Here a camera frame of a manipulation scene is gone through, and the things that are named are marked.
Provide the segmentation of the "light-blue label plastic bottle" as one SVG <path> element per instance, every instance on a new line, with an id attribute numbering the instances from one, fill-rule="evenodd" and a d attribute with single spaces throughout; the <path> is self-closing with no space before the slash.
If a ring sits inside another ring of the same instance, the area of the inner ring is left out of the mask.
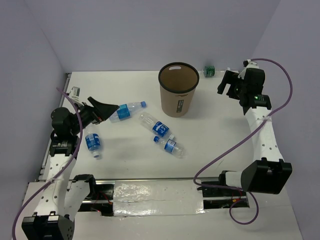
<path id="1" fill-rule="evenodd" d="M 131 118 L 138 111 L 145 109 L 147 103 L 145 101 L 130 102 L 119 105 L 119 108 L 109 117 L 111 123 L 120 122 Z"/>

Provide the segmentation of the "green label plastic bottle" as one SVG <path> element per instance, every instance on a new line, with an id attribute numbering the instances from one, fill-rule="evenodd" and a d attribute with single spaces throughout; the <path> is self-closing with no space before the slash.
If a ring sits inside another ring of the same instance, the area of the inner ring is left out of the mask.
<path id="1" fill-rule="evenodd" d="M 213 65 L 206 65 L 202 69 L 202 74 L 205 78 L 214 78 L 219 77 L 223 71 L 216 70 Z"/>

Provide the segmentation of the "clear bottle blue label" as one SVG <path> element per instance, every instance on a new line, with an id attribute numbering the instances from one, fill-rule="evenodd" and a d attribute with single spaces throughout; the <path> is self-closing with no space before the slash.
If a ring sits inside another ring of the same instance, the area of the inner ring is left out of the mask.
<path id="1" fill-rule="evenodd" d="M 138 120 L 144 128 L 151 131 L 156 136 L 164 140 L 174 140 L 175 135 L 172 133 L 171 129 L 149 113 L 142 112 L 138 117 Z"/>

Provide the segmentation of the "small bottle blue cap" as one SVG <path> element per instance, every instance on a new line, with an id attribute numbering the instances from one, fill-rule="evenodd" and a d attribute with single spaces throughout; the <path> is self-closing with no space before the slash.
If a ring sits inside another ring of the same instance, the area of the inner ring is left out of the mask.
<path id="1" fill-rule="evenodd" d="M 156 145 L 158 145 L 162 150 L 175 156 L 176 158 L 181 159 L 185 155 L 185 148 L 181 144 L 175 142 L 174 140 L 171 140 L 171 139 L 164 140 L 159 136 L 155 136 L 153 138 L 153 142 Z"/>

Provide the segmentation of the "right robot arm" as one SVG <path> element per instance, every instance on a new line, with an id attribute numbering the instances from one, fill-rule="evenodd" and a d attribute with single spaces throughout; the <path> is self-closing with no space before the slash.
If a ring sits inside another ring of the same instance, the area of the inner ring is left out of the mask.
<path id="1" fill-rule="evenodd" d="M 239 101 L 250 130 L 257 131 L 252 137 L 253 161 L 243 171 L 223 171 L 219 176 L 217 190 L 228 196 L 235 188 L 245 192 L 279 194 L 293 169 L 285 162 L 276 141 L 272 119 L 271 101 L 262 93 L 265 72 L 259 68 L 246 67 L 241 73 L 226 71 L 218 94 L 230 85 L 227 96 Z"/>

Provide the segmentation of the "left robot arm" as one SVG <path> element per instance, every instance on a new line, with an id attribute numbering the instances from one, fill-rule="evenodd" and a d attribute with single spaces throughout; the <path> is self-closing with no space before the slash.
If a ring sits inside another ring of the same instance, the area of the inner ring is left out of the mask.
<path id="1" fill-rule="evenodd" d="M 52 111 L 49 172 L 46 183 L 37 191 L 41 198 L 31 216 L 23 218 L 21 228 L 29 240 L 71 240 L 75 217 L 85 199 L 98 194 L 91 174 L 70 178 L 80 149 L 83 130 L 90 124 L 106 121 L 118 105 L 101 103 L 88 98 L 90 105 L 71 103 L 75 112 L 66 107 Z"/>

